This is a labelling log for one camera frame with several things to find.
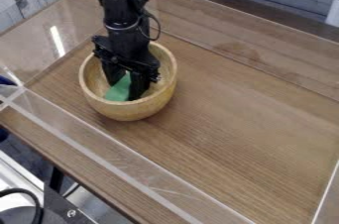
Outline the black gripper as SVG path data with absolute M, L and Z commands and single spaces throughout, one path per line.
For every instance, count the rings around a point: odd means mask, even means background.
M 94 55 L 110 85 L 115 85 L 130 71 L 129 100 L 138 100 L 158 81 L 161 61 L 150 51 L 150 27 L 134 29 L 109 29 L 106 36 L 94 36 Z

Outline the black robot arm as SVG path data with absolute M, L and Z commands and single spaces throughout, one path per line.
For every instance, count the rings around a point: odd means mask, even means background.
M 91 38 L 93 52 L 111 87 L 129 75 L 127 100 L 134 101 L 159 80 L 161 61 L 150 50 L 150 43 L 159 39 L 151 37 L 150 20 L 158 19 L 145 8 L 149 0 L 98 2 L 107 35 Z

